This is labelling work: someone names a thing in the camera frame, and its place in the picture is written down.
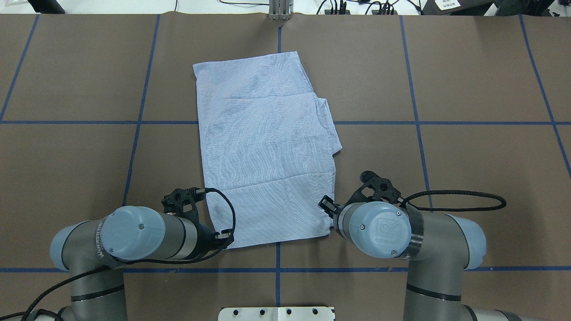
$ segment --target white label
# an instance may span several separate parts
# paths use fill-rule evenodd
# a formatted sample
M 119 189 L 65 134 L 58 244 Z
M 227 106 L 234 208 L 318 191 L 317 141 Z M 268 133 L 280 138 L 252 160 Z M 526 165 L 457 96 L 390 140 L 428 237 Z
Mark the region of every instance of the white label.
M 458 0 L 435 0 L 435 2 L 440 10 L 448 10 L 460 6 Z

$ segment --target black plastic bracket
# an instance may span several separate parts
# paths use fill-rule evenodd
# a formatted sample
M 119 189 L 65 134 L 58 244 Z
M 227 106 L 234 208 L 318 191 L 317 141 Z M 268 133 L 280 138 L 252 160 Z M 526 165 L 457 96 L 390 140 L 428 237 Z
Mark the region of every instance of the black plastic bracket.
M 373 171 L 364 171 L 360 177 L 363 185 L 359 187 L 349 198 L 347 204 L 351 203 L 367 203 L 374 201 L 385 201 L 390 204 L 397 203 L 400 198 L 400 192 L 392 186 L 392 183 L 387 178 L 382 178 L 375 174 Z M 373 195 L 365 196 L 363 190 L 370 188 L 373 190 Z
M 211 231 L 210 228 L 201 224 L 198 217 L 198 209 L 196 203 L 206 199 L 206 188 L 191 187 L 185 190 L 177 188 L 172 193 L 165 195 L 161 204 L 164 213 L 174 213 L 176 216 L 190 220 L 198 232 L 196 247 L 188 258 L 201 258 L 209 251 L 217 250 L 220 247 L 227 248 L 234 241 L 231 236 L 232 229 L 223 230 L 222 235 L 227 234 L 224 238 L 219 238 L 220 233 Z M 191 206 L 191 209 L 184 211 L 185 206 Z

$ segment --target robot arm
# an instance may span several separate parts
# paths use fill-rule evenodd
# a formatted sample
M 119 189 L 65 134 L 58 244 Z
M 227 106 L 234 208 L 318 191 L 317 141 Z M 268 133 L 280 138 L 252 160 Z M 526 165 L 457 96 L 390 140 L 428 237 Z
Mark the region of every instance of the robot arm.
M 477 223 L 420 212 L 410 204 L 397 207 L 400 192 L 373 172 L 363 172 L 361 181 L 344 205 L 325 196 L 319 206 L 335 230 L 365 254 L 409 261 L 404 321 L 538 321 L 461 304 L 463 271 L 478 267 L 486 253 Z M 366 187 L 373 189 L 372 196 L 362 194 Z
M 81 222 L 57 233 L 50 246 L 56 267 L 69 271 L 72 277 L 99 270 L 71 282 L 71 306 L 59 311 L 61 318 L 126 321 L 123 284 L 126 264 L 193 263 L 230 245 L 234 240 L 235 217 L 232 229 L 222 233 L 213 232 L 199 222 L 196 202 L 210 191 L 218 192 L 210 188 L 176 189 L 162 200 L 164 213 L 148 207 L 124 206 L 101 220 Z M 184 212 L 186 205 L 192 209 Z M 217 252 L 205 256 L 209 251 Z M 32 312 L 26 320 L 54 320 L 37 313 Z M 18 316 L 9 320 L 21 319 Z

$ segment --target wire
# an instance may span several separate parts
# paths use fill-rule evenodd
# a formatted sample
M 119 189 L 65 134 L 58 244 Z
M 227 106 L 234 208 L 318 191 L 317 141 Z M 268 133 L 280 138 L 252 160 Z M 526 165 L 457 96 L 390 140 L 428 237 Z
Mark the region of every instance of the wire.
M 228 247 L 228 245 L 230 245 L 230 243 L 232 242 L 232 239 L 234 238 L 234 231 L 236 230 L 236 211 L 234 211 L 234 206 L 232 206 L 232 203 L 230 202 L 230 200 L 226 197 L 226 195 L 224 195 L 224 193 L 222 193 L 221 191 L 215 189 L 215 188 L 205 188 L 204 189 L 206 191 L 206 193 L 209 192 L 215 192 L 218 195 L 222 196 L 222 198 L 226 201 L 226 203 L 228 204 L 228 206 L 230 206 L 230 210 L 232 211 L 232 231 L 230 232 L 230 235 L 228 237 L 228 240 L 226 240 L 226 242 L 216 251 L 214 251 L 212 254 L 207 255 L 203 258 L 200 259 L 194 259 L 194 260 L 177 260 L 177 261 L 167 261 L 167 260 L 153 260 L 153 259 L 142 259 L 142 260 L 135 260 L 135 261 L 128 261 L 128 262 L 124 262 L 125 264 L 135 264 L 135 263 L 139 263 L 139 262 L 150 262 L 150 263 L 164 263 L 164 264 L 191 264 L 191 263 L 198 263 L 198 262 L 202 262 L 204 260 L 207 260 L 209 258 L 212 258 L 213 256 L 215 256 L 216 254 L 220 253 L 222 250 L 224 250 L 224 248 Z
M 109 268 L 109 266 L 102 266 L 102 267 L 96 268 L 96 269 L 94 269 L 94 270 L 91 270 L 91 271 L 88 271 L 88 272 L 84 272 L 84 273 L 78 274 L 78 275 L 76 275 L 76 276 L 72 276 L 72 277 L 70 277 L 69 279 L 64 280 L 64 281 L 61 281 L 61 282 L 59 282 L 58 284 L 56 284 L 56 285 L 50 287 L 49 289 L 47 289 L 46 291 L 44 291 L 42 294 L 40 294 L 40 295 L 36 298 L 36 300 L 34 300 L 34 301 L 32 302 L 32 304 L 30 304 L 30 306 L 28 307 L 28 309 L 27 309 L 27 310 L 24 312 L 24 314 L 22 315 L 22 321 L 25 321 L 25 320 L 28 318 L 28 316 L 30 316 L 30 313 L 32 313 L 32 311 L 34 310 L 35 306 L 37 306 L 38 303 L 39 303 L 46 295 L 48 295 L 48 294 L 51 293 L 52 291 L 54 291 L 54 290 L 56 290 L 56 289 L 58 289 L 58 288 L 60 288 L 60 287 L 62 287 L 62 286 L 64 286 L 64 285 L 66 285 L 66 284 L 68 284 L 68 283 L 71 283 L 71 282 L 73 282 L 73 281 L 75 281 L 75 280 L 81 279 L 81 278 L 83 278 L 83 277 L 85 277 L 85 276 L 92 275 L 92 274 L 96 274 L 96 273 L 103 272 L 103 271 L 107 271 L 107 270 L 110 270 L 110 269 L 111 269 L 111 268 Z
M 412 2 L 412 0 L 407 0 L 407 2 L 410 3 L 411 5 L 413 5 L 413 6 L 415 7 L 416 11 L 419 12 L 419 14 L 423 12 L 423 10 L 422 10 L 422 9 L 420 8 L 420 6 L 419 6 L 419 5 L 422 5 L 422 3 L 420 2 L 420 0 L 419 0 L 419 5 L 417 5 L 416 3 Z
M 269 3 L 249 3 L 249 2 L 226 2 L 218 0 L 220 3 L 225 3 L 227 5 L 251 5 L 251 6 L 269 6 Z
M 374 5 L 374 4 L 378 4 L 379 5 L 379 11 L 381 11 L 381 7 L 382 7 L 382 3 L 380 1 L 373 1 L 371 2 L 371 4 L 369 4 L 369 6 L 367 7 L 367 10 L 365 11 L 365 15 L 369 13 L 369 9 Z
M 59 314 L 52 312 L 52 311 L 44 310 L 44 309 L 38 310 L 38 314 L 36 315 L 36 318 L 38 315 L 47 315 L 50 318 L 54 318 L 54 320 L 56 320 L 56 321 L 63 321 L 62 316 L 60 316 Z
M 0 321 L 2 321 L 2 320 L 8 320 L 8 319 L 11 319 L 11 318 L 15 318 L 15 317 L 17 317 L 17 316 L 22 316 L 22 315 L 24 315 L 24 314 L 25 314 L 25 312 L 18 312 L 18 313 L 8 314 L 8 315 L 5 315 L 5 316 L 0 316 Z
M 319 14 L 319 12 L 321 11 L 321 7 L 323 7 L 323 5 L 325 4 L 327 0 L 323 0 L 323 2 L 321 3 L 321 5 L 319 5 L 319 8 L 317 10 L 316 14 Z
M 489 207 L 446 208 L 446 207 L 419 207 L 419 206 L 413 205 L 411 203 L 411 200 L 413 200 L 415 198 L 419 198 L 422 196 L 428 196 L 428 195 L 470 195 L 470 196 L 496 199 L 496 200 L 500 201 L 500 204 L 496 205 L 496 206 L 489 206 Z M 417 208 L 420 211 L 437 211 L 437 212 L 441 212 L 441 211 L 446 211 L 446 212 L 495 211 L 495 210 L 502 209 L 506 206 L 506 201 L 501 196 L 498 196 L 495 194 L 490 194 L 490 193 L 484 193 L 484 192 L 463 191 L 463 190 L 434 190 L 434 191 L 424 191 L 424 192 L 412 194 L 411 196 L 403 199 L 403 201 L 400 204 L 400 207 L 404 207 L 407 203 L 409 203 L 410 205 L 412 205 L 413 207 Z

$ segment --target black strap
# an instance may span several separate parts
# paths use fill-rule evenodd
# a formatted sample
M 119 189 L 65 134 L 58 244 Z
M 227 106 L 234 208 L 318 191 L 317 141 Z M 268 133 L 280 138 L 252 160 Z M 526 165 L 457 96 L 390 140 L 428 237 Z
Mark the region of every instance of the black strap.
M 424 219 L 420 212 L 411 204 L 407 204 L 407 212 L 408 220 L 411 224 L 411 241 L 399 258 L 410 260 L 419 253 L 420 247 L 423 245 Z
M 519 316 L 517 316 L 517 314 L 509 312 L 509 311 L 501 311 L 501 310 L 496 310 L 501 312 L 503 315 L 505 315 L 506 318 L 508 318 L 508 321 L 522 321 L 521 318 Z
M 415 287 L 415 286 L 410 285 L 408 283 L 407 283 L 407 290 L 411 290 L 412 292 L 422 294 L 422 295 L 426 295 L 426 296 L 430 296 L 431 298 L 436 298 L 436 299 L 440 299 L 440 300 L 462 301 L 461 295 L 451 295 L 451 294 L 433 292 L 433 291 L 425 290 L 425 289 L 420 288 L 420 287 Z
M 58 315 L 59 315 L 59 316 L 62 316 L 63 312 L 64 312 L 65 309 L 67 309 L 67 308 L 68 308 L 68 307 L 63 307 L 63 308 L 59 309 Z
M 474 310 L 472 310 L 472 308 L 470 308 L 467 305 L 464 305 L 464 307 L 466 308 L 466 310 L 468 310 L 468 313 L 470 313 L 470 316 L 472 317 L 472 321 L 478 321 L 478 317 L 476 316 L 476 313 L 474 312 Z
M 72 301 L 72 302 L 77 302 L 77 301 L 95 299 L 95 298 L 98 298 L 98 297 L 100 297 L 100 296 L 113 294 L 113 293 L 115 293 L 115 292 L 119 292 L 119 291 L 124 290 L 124 289 L 125 289 L 125 284 L 121 284 L 121 285 L 118 286 L 118 287 L 109 288 L 109 289 L 103 290 L 103 291 L 98 291 L 98 292 L 89 293 L 89 294 L 84 294 L 84 295 L 72 296 L 72 297 L 71 297 L 71 301 Z

